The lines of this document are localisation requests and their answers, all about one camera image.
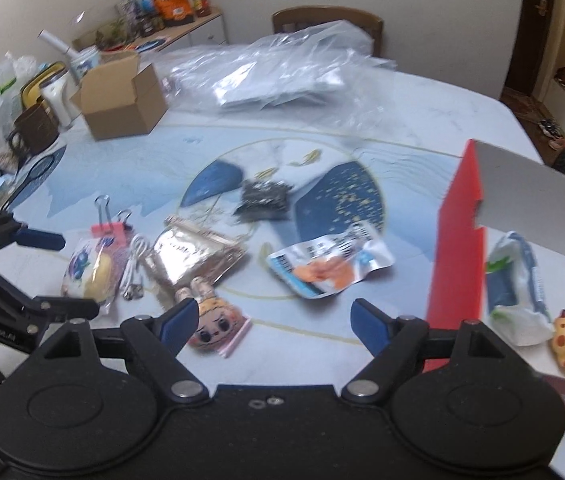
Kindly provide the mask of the white blue tissue pack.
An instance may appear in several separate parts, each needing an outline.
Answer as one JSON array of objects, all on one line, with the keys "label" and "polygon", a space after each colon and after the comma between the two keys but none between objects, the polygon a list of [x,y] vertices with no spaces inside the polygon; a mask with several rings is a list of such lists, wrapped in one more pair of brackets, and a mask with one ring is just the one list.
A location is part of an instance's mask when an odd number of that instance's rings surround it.
[{"label": "white blue tissue pack", "polygon": [[531,347],[552,338],[537,258],[519,233],[506,233],[489,253],[485,285],[491,326],[506,342]]}]

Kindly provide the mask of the wrapped bread snack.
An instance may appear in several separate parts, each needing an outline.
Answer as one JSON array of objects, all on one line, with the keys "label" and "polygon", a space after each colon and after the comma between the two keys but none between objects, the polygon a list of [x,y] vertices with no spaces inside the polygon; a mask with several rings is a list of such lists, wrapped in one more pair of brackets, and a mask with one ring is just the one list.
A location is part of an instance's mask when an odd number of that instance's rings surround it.
[{"label": "wrapped bread snack", "polygon": [[119,237],[106,235],[78,240],[64,271],[61,295],[92,299],[107,315],[118,296],[128,261],[128,246]]}]

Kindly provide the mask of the pink binder clip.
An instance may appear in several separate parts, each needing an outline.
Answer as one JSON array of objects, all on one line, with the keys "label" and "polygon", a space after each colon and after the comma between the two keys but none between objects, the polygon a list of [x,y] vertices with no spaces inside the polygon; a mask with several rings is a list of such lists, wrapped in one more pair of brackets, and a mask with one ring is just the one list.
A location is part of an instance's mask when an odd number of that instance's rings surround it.
[{"label": "pink binder clip", "polygon": [[98,221],[90,227],[92,237],[104,237],[107,242],[127,247],[130,245],[133,229],[127,223],[126,214],[113,218],[110,211],[110,196],[99,195],[94,204],[98,212]]}]

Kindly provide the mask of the gold foil packet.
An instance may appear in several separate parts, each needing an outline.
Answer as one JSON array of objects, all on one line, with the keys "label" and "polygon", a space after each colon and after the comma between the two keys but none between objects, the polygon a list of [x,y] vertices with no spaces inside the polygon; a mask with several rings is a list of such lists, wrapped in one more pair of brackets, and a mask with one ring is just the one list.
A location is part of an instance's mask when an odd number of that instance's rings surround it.
[{"label": "gold foil packet", "polygon": [[157,283],[172,292],[194,278],[215,284],[247,254],[239,240],[184,218],[170,216],[164,224],[142,263]]}]

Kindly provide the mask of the brown mug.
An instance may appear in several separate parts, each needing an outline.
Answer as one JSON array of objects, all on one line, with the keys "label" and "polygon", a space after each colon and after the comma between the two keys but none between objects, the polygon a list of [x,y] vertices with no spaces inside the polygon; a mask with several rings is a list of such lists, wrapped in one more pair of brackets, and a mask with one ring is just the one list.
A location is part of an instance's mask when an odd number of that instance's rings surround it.
[{"label": "brown mug", "polygon": [[15,121],[7,138],[10,151],[17,158],[38,155],[51,147],[59,138],[59,128],[43,104],[27,108]]}]

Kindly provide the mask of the white blue snack packet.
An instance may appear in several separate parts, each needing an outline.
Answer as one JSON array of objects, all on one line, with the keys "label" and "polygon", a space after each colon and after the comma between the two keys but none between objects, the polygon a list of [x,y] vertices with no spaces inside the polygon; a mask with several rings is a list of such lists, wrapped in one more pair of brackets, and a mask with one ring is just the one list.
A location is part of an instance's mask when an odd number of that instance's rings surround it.
[{"label": "white blue snack packet", "polygon": [[338,295],[371,272],[391,268],[395,258],[375,226],[364,220],[342,233],[272,252],[266,262],[292,292],[314,300]]}]

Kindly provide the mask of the white electric kettle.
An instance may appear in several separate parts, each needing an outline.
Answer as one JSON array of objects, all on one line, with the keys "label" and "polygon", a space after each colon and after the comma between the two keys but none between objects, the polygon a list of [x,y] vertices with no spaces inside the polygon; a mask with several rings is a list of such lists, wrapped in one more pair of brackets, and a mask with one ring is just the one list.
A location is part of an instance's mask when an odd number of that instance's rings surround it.
[{"label": "white electric kettle", "polygon": [[50,75],[40,83],[40,95],[64,130],[71,128],[75,119],[81,115],[72,101],[72,96],[76,92],[74,78],[66,68]]}]

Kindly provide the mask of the red white cardboard box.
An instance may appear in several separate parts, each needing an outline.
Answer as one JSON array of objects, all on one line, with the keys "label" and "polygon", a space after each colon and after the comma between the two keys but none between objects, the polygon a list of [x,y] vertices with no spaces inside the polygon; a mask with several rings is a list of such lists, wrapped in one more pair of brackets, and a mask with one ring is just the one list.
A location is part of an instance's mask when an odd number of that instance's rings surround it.
[{"label": "red white cardboard box", "polygon": [[479,318],[565,401],[564,174],[467,143],[439,209],[426,318]]}]

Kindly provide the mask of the white green plastic bag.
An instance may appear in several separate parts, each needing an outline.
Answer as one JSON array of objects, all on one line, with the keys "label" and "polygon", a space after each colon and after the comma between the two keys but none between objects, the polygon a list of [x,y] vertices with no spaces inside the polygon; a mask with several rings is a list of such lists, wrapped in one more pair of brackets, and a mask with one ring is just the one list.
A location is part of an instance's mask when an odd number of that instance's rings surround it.
[{"label": "white green plastic bag", "polygon": [[37,74],[34,56],[15,58],[7,52],[0,59],[0,154],[9,151],[7,138],[22,113],[22,87]]}]

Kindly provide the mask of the small brown cardboard box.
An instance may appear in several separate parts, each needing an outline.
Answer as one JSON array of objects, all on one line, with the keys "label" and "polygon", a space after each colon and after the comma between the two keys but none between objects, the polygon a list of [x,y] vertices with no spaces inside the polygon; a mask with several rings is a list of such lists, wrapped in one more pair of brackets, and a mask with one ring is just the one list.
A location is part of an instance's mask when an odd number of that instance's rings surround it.
[{"label": "small brown cardboard box", "polygon": [[153,66],[141,65],[134,51],[105,53],[101,61],[71,96],[90,134],[96,141],[149,134],[168,111]]}]

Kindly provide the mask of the bag of black beads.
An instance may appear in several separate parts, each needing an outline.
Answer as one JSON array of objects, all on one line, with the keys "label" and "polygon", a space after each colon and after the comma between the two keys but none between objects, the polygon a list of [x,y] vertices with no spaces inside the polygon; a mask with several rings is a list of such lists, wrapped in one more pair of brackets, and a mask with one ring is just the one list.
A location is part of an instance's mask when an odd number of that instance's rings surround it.
[{"label": "bag of black beads", "polygon": [[284,220],[289,214],[291,190],[284,181],[246,180],[234,216],[241,222]]}]

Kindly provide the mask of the printed glass jar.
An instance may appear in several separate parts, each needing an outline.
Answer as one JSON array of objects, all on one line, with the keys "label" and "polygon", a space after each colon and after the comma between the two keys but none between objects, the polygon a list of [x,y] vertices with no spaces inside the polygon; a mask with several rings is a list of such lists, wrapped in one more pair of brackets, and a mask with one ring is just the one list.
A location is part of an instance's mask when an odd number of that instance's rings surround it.
[{"label": "printed glass jar", "polygon": [[71,58],[70,66],[76,80],[81,81],[90,70],[97,67],[100,63],[100,51],[96,46],[90,46],[78,52],[74,58]]}]

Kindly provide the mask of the white side cabinet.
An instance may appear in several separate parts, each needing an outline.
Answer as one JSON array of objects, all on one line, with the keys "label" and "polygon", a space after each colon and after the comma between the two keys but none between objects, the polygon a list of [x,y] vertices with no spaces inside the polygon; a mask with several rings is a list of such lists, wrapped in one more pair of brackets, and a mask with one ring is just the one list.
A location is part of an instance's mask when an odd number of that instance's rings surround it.
[{"label": "white side cabinet", "polygon": [[221,46],[226,42],[223,12],[213,8],[209,15],[196,18],[192,23],[165,27],[149,37],[136,39],[126,50],[138,53],[173,51],[190,47]]}]

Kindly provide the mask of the red lidded jar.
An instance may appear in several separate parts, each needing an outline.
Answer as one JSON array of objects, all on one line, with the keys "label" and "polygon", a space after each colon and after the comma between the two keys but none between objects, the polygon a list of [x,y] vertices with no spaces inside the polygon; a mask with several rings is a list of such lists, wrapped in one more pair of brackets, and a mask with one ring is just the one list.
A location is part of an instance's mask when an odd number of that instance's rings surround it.
[{"label": "red lidded jar", "polygon": [[212,12],[210,0],[192,0],[192,4],[194,5],[194,12],[199,18],[204,18]]}]

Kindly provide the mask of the doll face keychain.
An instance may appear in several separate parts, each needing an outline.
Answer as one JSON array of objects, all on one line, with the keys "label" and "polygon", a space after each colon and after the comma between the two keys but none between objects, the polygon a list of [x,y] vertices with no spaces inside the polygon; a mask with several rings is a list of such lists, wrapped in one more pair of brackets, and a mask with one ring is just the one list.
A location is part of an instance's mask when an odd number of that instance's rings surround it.
[{"label": "doll face keychain", "polygon": [[214,286],[202,276],[196,276],[188,287],[179,289],[176,298],[197,301],[198,327],[188,340],[188,346],[197,352],[215,352],[228,359],[251,328],[251,318],[218,296]]}]

